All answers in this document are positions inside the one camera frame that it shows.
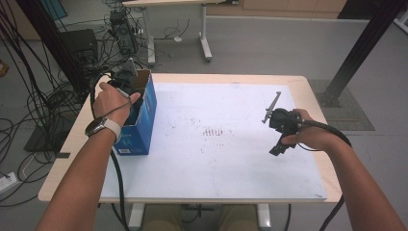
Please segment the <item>gray floor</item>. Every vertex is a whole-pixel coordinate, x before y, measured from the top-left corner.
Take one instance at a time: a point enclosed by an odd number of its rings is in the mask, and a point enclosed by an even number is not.
[[[179,43],[158,40],[159,56],[153,72],[279,74],[332,79],[366,25],[365,21],[209,17],[208,40],[214,55],[210,63],[203,59],[197,38],[185,38]],[[40,53],[39,43],[31,44]],[[0,52],[1,58],[12,66],[8,75],[0,79],[0,117],[17,122],[27,114],[24,108],[27,93],[3,45]],[[408,225],[408,181],[404,177],[408,166],[407,60],[408,36],[392,25],[348,85],[375,131],[346,132],[405,225]],[[47,89],[44,79],[38,75],[38,83]],[[1,163],[1,171],[15,172],[27,157],[22,146],[33,128],[33,123],[21,126],[8,158]],[[33,196],[40,185],[41,182],[23,186],[24,190],[0,205]],[[283,230],[287,206],[269,206],[273,230]],[[35,199],[20,206],[0,208],[0,226],[2,230],[32,230],[45,207],[45,203]],[[294,204],[290,230],[319,229],[332,207]],[[204,212],[203,218],[186,225],[186,230],[215,230],[217,215],[218,210]],[[185,219],[191,216],[185,213]],[[350,229],[343,207],[328,230]],[[102,205],[98,210],[95,230],[121,230],[110,206]]]

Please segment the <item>blue box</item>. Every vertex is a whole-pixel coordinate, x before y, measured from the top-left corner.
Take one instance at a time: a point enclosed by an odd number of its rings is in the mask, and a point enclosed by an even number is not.
[[[131,85],[140,90],[142,104],[134,104],[131,113],[122,127],[120,139],[114,144],[118,155],[147,155],[153,131],[157,99],[153,79],[149,69],[138,70],[138,76],[132,79]]]

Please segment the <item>table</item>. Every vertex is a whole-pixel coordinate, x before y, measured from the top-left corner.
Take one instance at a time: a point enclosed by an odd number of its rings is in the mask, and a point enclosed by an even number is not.
[[[147,62],[150,66],[156,63],[154,38],[150,32],[150,22],[148,8],[159,6],[174,6],[174,5],[201,5],[201,33],[199,33],[201,46],[204,51],[204,57],[207,61],[213,58],[211,54],[210,46],[207,41],[207,7],[206,4],[220,3],[225,0],[138,0],[123,2],[123,6],[126,8],[140,8],[143,15],[144,30],[147,39]]]
[[[272,75],[216,75],[216,74],[162,74],[153,73],[154,83],[179,83],[179,84],[250,84],[250,85],[280,85],[287,86],[292,93],[292,98],[297,108],[307,109],[310,115],[317,121],[324,122],[324,116],[319,108],[319,104],[304,77],[301,76],[272,76]],[[84,128],[91,121],[89,99],[85,103],[75,124],[69,133],[63,146],[62,152],[69,152],[67,159],[57,159],[53,165],[47,179],[45,180],[38,198],[42,201],[50,201],[55,189],[61,182],[66,170],[71,164],[74,156],[78,153],[83,143],[87,140],[84,135]],[[321,152],[314,152],[313,157],[317,163],[322,185],[325,187],[326,199],[282,199],[282,198],[149,198],[149,197],[127,197],[131,203],[273,203],[273,202],[337,202],[342,194],[333,166],[327,155]],[[104,196],[102,193],[100,202],[118,202],[117,196]]]

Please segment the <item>person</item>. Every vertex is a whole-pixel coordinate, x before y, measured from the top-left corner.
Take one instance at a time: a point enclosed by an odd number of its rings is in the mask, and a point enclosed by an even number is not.
[[[133,94],[129,98],[125,98],[106,83],[101,83],[100,88],[102,91],[98,94],[93,105],[95,115],[103,116],[107,112],[117,109],[106,117],[123,126],[129,115],[131,103],[136,102],[139,95]],[[312,119],[305,110],[297,111],[303,119]],[[36,230],[93,229],[96,208],[114,141],[115,133],[110,129],[102,129],[89,137],[66,172]],[[302,126],[297,135],[288,136],[282,140],[284,144],[298,142],[305,143],[311,148],[323,150],[329,156],[344,193],[353,230],[406,230],[384,193],[359,161],[354,150],[344,141],[322,129],[305,126]],[[170,216],[174,222],[168,223],[169,219],[166,213],[163,214],[163,210],[157,213],[157,208],[155,210],[153,207],[146,207],[145,216],[149,218],[145,218],[144,222],[147,224],[156,223],[155,225],[158,227],[163,221],[165,225],[172,226],[173,230],[182,230],[179,216]],[[169,214],[180,213],[177,209],[168,208]],[[232,219],[233,221],[228,216],[221,216],[220,227],[223,230],[236,230],[234,227],[242,226],[242,222],[247,225],[246,230],[257,229],[256,223],[254,223],[256,217],[253,217],[253,214],[256,213],[254,206],[246,206],[246,208],[250,208],[249,218],[247,217],[248,213],[245,212],[247,210],[241,210],[241,208],[245,208],[245,206],[230,206],[227,209],[227,212],[232,211],[234,215],[238,214]]]

